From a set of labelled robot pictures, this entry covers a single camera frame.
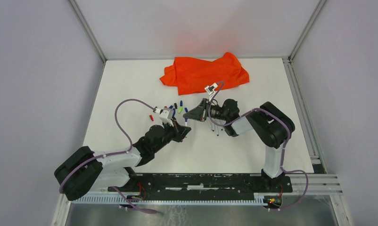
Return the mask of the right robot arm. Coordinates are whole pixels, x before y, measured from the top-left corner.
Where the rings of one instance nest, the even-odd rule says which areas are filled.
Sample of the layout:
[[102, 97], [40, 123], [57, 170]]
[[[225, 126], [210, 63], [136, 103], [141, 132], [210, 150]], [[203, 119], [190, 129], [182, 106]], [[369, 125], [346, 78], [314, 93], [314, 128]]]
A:
[[204, 122], [223, 127], [230, 137], [237, 137], [248, 131], [255, 131], [265, 144], [266, 154], [262, 169], [262, 188], [267, 192], [274, 192], [280, 187], [279, 177], [285, 174], [283, 170], [284, 151], [288, 140], [295, 131], [293, 121], [271, 102], [265, 102], [259, 108], [239, 115], [238, 103], [233, 99], [226, 99], [220, 106], [202, 99], [200, 104], [191, 110], [186, 110], [183, 117], [186, 120]]

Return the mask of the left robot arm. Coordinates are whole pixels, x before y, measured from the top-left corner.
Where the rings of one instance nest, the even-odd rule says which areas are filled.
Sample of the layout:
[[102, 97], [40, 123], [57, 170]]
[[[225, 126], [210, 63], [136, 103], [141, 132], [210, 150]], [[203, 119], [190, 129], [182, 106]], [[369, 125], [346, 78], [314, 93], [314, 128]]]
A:
[[59, 191], [70, 201], [111, 186], [131, 192], [137, 187], [137, 179], [128, 169], [149, 163], [158, 151], [172, 141], [182, 142], [190, 131], [190, 127], [173, 121], [172, 125], [151, 126], [131, 147], [115, 152], [95, 152], [82, 146], [56, 168]]

